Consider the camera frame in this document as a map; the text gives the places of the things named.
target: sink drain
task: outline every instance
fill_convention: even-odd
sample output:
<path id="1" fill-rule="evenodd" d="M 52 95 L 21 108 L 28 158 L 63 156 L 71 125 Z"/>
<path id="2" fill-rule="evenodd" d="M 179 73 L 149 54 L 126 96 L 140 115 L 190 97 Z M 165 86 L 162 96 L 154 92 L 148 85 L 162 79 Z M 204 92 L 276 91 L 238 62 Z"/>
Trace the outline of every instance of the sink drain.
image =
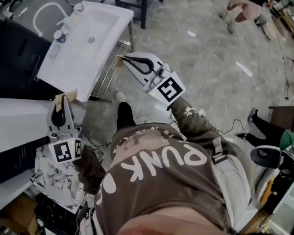
<path id="1" fill-rule="evenodd" d="M 88 43 L 92 44 L 95 41 L 95 37 L 90 37 L 88 39 Z"/>

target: person in pink shorts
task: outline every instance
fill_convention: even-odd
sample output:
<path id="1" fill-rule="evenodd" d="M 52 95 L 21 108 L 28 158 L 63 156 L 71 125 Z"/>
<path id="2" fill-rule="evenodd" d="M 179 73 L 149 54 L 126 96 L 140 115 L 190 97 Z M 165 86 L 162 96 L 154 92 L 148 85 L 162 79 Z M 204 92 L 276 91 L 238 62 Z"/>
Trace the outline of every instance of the person in pink shorts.
<path id="1" fill-rule="evenodd" d="M 228 30 L 230 33 L 234 33 L 236 23 L 240 23 L 246 20 L 253 20 L 257 18 L 261 13 L 261 8 L 266 4 L 267 8 L 271 8 L 275 0 L 230 0 L 227 9 L 220 13 L 220 17 L 225 19 L 228 12 L 235 9 L 237 6 L 242 7 L 242 12 L 235 18 L 230 20 Z"/>

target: gray floor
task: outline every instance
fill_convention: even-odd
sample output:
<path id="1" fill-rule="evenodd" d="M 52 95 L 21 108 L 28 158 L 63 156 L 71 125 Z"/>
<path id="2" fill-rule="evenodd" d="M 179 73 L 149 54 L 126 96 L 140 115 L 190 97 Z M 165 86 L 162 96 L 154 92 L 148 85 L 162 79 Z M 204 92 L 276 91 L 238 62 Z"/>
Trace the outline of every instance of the gray floor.
<path id="1" fill-rule="evenodd" d="M 56 1 L 67 12 L 70 8 L 63 0 L 24 0 L 15 10 L 19 13 L 24 7 L 28 11 L 18 20 L 33 30 L 32 19 L 43 4 Z M 81 0 L 70 0 L 72 3 Z M 285 29 L 286 39 L 268 40 L 253 21 L 240 23 L 234 34 L 227 31 L 227 22 L 222 22 L 218 13 L 226 8 L 229 0 L 155 0 L 147 11 L 147 28 L 143 30 L 134 24 L 136 50 L 156 54 L 168 63 L 180 76 L 187 92 L 184 97 L 196 109 L 204 109 L 211 123 L 219 130 L 231 129 L 234 119 L 240 119 L 246 131 L 261 137 L 254 126 L 246 122 L 252 107 L 259 109 L 259 115 L 269 118 L 269 106 L 294 105 L 292 89 L 289 100 L 285 99 L 286 76 L 294 78 L 292 62 L 283 57 L 294 58 L 294 41 Z M 238 8 L 230 17 L 235 17 Z M 269 12 L 263 10 L 268 18 Z M 55 24 L 62 19 L 60 12 L 46 9 L 38 18 L 37 25 L 44 37 L 52 40 Z M 205 85 L 212 61 L 212 53 L 218 44 L 211 71 L 201 98 L 199 96 Z M 236 65 L 242 63 L 253 72 L 250 78 Z M 226 91 L 233 86 L 226 101 Z M 170 123 L 170 114 L 165 105 L 142 92 L 142 86 L 125 68 L 118 69 L 115 79 L 110 84 L 105 98 L 112 99 L 116 91 L 123 91 L 132 106 L 137 124 L 145 122 Z M 89 101 L 83 105 L 87 109 L 83 122 L 85 135 L 101 142 L 111 141 L 116 131 L 117 104 Z M 226 134 L 245 152 L 251 146 L 236 138 L 242 132 L 239 123 L 233 131 Z"/>

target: pink shorts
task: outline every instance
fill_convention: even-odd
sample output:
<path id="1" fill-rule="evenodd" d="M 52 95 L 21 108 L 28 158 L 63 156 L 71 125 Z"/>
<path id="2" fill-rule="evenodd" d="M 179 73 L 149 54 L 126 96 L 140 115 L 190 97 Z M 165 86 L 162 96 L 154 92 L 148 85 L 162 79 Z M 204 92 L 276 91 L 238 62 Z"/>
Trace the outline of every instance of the pink shorts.
<path id="1" fill-rule="evenodd" d="M 261 6 L 249 0 L 230 0 L 229 6 L 242 6 L 243 14 L 246 19 L 253 20 L 260 16 Z"/>

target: green shirt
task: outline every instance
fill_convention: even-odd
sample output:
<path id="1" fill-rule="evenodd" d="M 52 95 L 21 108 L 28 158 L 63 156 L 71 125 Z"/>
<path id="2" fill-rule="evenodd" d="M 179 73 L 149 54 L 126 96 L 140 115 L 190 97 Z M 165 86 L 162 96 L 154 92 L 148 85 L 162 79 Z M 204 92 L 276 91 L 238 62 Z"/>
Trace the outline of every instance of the green shirt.
<path id="1" fill-rule="evenodd" d="M 286 130 L 280 140 L 280 149 L 289 150 L 292 145 L 294 146 L 294 132 Z"/>

